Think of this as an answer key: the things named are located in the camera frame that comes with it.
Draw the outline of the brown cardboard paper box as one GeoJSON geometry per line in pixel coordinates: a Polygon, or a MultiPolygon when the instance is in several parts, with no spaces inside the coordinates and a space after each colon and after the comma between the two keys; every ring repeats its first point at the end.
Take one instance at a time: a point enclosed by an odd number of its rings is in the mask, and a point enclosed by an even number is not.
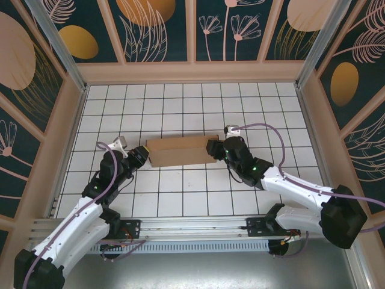
{"type": "Polygon", "coordinates": [[[218,135],[157,138],[146,140],[152,167],[186,166],[215,163],[207,153],[208,140],[219,140],[218,135]]]}

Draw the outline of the left base wiring yellow connector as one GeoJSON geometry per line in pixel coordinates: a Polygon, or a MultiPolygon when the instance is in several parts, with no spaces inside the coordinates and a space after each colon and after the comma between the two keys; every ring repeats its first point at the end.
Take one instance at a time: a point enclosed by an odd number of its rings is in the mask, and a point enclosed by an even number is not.
{"type": "Polygon", "coordinates": [[[125,229],[122,229],[115,237],[104,240],[104,242],[100,244],[100,251],[121,250],[122,248],[131,244],[133,241],[134,239],[131,233],[125,229]]]}

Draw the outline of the base wiring yellow connector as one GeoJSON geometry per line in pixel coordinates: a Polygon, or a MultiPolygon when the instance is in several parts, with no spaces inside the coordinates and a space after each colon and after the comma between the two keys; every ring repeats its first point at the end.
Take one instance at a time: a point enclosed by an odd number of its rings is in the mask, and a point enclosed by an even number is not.
{"type": "Polygon", "coordinates": [[[131,233],[125,229],[122,229],[115,237],[104,240],[104,242],[100,244],[100,251],[121,250],[122,248],[131,244],[133,241],[134,239],[131,233]]]}
{"type": "Polygon", "coordinates": [[[298,231],[298,230],[291,229],[289,231],[289,236],[285,237],[280,242],[280,244],[284,245],[284,244],[288,244],[288,243],[291,243],[291,242],[294,242],[294,241],[299,241],[300,239],[301,239],[301,232],[298,231]]]}

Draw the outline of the right base wiring yellow connector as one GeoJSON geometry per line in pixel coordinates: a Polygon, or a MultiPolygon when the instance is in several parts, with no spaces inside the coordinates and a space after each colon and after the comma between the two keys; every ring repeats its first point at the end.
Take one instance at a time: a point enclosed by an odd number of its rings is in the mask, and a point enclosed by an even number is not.
{"type": "Polygon", "coordinates": [[[298,231],[298,230],[291,229],[289,231],[289,236],[285,237],[280,242],[280,244],[284,245],[284,244],[288,244],[288,243],[291,243],[291,242],[294,242],[294,241],[299,241],[300,239],[301,239],[301,232],[298,231]]]}

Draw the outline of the grey metal sheet panel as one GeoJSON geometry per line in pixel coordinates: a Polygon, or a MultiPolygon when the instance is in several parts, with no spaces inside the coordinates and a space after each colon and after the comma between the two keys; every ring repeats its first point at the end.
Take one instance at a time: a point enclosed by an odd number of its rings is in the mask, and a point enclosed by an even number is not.
{"type": "Polygon", "coordinates": [[[313,238],[293,258],[267,252],[86,255],[63,289],[377,289],[354,250],[313,238]]]}

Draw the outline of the aluminium side rail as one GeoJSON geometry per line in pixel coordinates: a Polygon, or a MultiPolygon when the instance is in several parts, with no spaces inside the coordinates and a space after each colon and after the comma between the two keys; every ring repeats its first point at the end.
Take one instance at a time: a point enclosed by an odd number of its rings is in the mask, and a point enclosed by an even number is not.
{"type": "Polygon", "coordinates": [[[327,166],[327,162],[325,159],[324,151],[321,146],[321,139],[319,138],[319,135],[318,135],[315,118],[312,116],[312,109],[310,105],[307,103],[306,96],[303,93],[302,89],[296,88],[295,91],[297,93],[301,109],[303,111],[304,121],[306,123],[307,130],[309,132],[309,138],[310,138],[313,150],[315,152],[315,158],[319,167],[321,179],[324,185],[327,185],[329,187],[334,187],[334,183],[331,178],[331,175],[327,166]]]}
{"type": "Polygon", "coordinates": [[[58,135],[55,137],[54,152],[60,156],[60,159],[57,162],[57,171],[55,178],[53,179],[45,213],[43,214],[44,218],[50,218],[52,214],[55,214],[52,213],[52,211],[55,212],[53,207],[57,203],[64,183],[67,165],[69,164],[72,146],[75,142],[82,109],[84,108],[85,100],[87,98],[88,88],[89,86],[86,86],[80,93],[79,98],[74,105],[71,107],[68,105],[61,110],[60,119],[58,124],[55,125],[56,128],[54,131],[57,132],[58,135]]]}

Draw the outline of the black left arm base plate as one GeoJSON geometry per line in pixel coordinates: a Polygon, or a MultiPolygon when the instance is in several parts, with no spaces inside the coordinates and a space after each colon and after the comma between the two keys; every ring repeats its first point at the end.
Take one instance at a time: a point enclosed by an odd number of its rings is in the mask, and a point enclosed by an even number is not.
{"type": "Polygon", "coordinates": [[[131,233],[133,239],[139,239],[141,231],[141,220],[135,219],[121,219],[119,223],[114,224],[112,229],[110,229],[109,234],[106,236],[106,239],[115,237],[120,230],[125,229],[131,233]]]}

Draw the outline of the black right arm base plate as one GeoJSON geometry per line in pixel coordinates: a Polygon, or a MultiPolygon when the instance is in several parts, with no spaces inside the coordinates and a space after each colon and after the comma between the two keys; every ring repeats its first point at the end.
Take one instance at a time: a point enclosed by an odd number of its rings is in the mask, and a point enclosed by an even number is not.
{"type": "Polygon", "coordinates": [[[246,218],[246,231],[249,237],[269,237],[281,233],[281,228],[268,225],[264,217],[246,218]]]}

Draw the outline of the aluminium mounting rail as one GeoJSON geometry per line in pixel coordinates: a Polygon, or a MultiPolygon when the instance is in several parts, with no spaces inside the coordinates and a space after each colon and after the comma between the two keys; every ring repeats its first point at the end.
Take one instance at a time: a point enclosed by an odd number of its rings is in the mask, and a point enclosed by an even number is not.
{"type": "MultiPolygon", "coordinates": [[[[246,216],[203,217],[134,217],[139,219],[139,239],[149,241],[195,241],[195,240],[245,240],[246,216]]],[[[37,244],[43,241],[64,219],[36,219],[32,224],[28,241],[37,244]]]]}

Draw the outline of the aluminium corner post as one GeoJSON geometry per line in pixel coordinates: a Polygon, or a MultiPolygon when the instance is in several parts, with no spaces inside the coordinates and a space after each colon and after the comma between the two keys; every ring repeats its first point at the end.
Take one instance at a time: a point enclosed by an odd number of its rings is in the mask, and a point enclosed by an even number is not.
{"type": "Polygon", "coordinates": [[[32,15],[36,18],[37,23],[42,28],[44,34],[51,41],[53,49],[57,52],[61,62],[64,64],[67,72],[74,80],[77,88],[80,89],[81,92],[85,91],[86,84],[85,81],[73,59],[69,50],[66,48],[59,32],[54,25],[54,23],[50,20],[43,4],[40,0],[25,0],[29,10],[32,15]]]}
{"type": "Polygon", "coordinates": [[[335,34],[340,22],[349,9],[351,0],[337,0],[317,35],[309,54],[307,55],[300,73],[295,80],[295,88],[301,90],[312,74],[317,62],[321,58],[331,38],[335,34]]]}

